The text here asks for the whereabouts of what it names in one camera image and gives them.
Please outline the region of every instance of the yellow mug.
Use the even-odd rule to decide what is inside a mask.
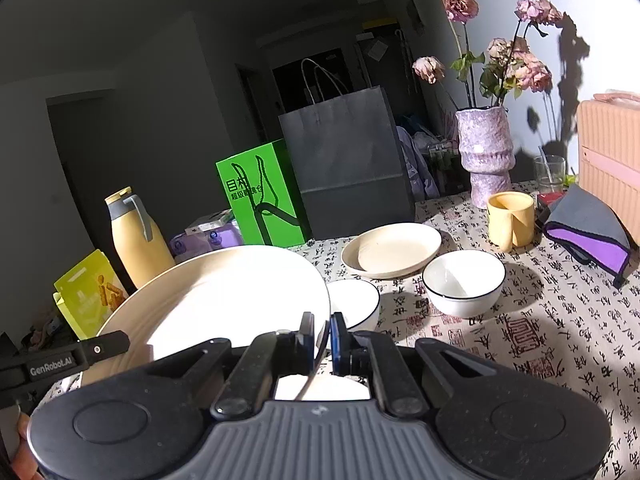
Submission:
[[[491,195],[489,209],[489,240],[508,253],[513,246],[521,247],[533,240],[535,208],[526,193],[507,191]]]

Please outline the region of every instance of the doorway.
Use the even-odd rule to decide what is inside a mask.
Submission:
[[[126,177],[116,171],[119,152],[109,144],[111,125],[106,110],[110,92],[47,105],[60,164],[66,182],[94,248],[107,256],[122,285],[136,289],[113,245],[111,219],[105,197],[125,187]]]
[[[262,74],[253,68],[240,65],[236,65],[236,70],[238,70],[242,92],[244,92],[260,143],[266,144],[282,138],[282,131],[274,110],[278,104],[272,102]]]
[[[353,92],[353,83],[340,48],[329,50],[315,56],[308,56],[327,70],[336,80],[336,85],[311,62],[302,63],[302,59],[273,69],[278,90],[282,97],[285,112],[299,110],[313,102],[326,101],[338,95]]]

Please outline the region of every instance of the yellow snack bag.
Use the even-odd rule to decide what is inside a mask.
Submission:
[[[95,337],[127,298],[107,257],[96,250],[54,283],[56,305],[80,339]]]

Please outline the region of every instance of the dried rose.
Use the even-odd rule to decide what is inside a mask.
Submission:
[[[436,57],[419,57],[414,63],[414,71],[430,84],[444,79],[444,65]]]
[[[493,38],[486,51],[493,60],[505,59],[509,54],[509,42],[504,38]]]
[[[520,60],[524,65],[513,71],[519,89],[543,92],[551,86],[551,72],[537,57],[527,53],[522,54]]]
[[[538,25],[555,25],[560,27],[564,12],[556,9],[549,0],[519,0],[516,4],[516,16],[521,22],[537,23]]]
[[[537,18],[542,11],[531,0],[518,0],[515,13],[521,22],[528,22],[529,20],[537,22]]]
[[[560,22],[564,19],[564,12],[560,12],[556,9],[556,6],[549,0],[537,0],[536,7],[540,9],[540,16],[538,16],[538,23],[541,25],[555,25],[560,26]]]
[[[516,41],[513,43],[513,53],[517,52],[529,52],[529,45],[527,44],[527,40],[521,38],[520,36],[516,36]]]
[[[444,0],[444,8],[452,22],[466,23],[478,15],[476,0]]]

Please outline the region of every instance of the hand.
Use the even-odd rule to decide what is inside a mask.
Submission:
[[[44,480],[38,473],[38,464],[31,454],[29,444],[27,444],[27,426],[29,425],[29,416],[24,413],[20,414],[18,419],[18,434],[20,434],[20,446],[15,453],[11,467],[18,475],[20,480]]]

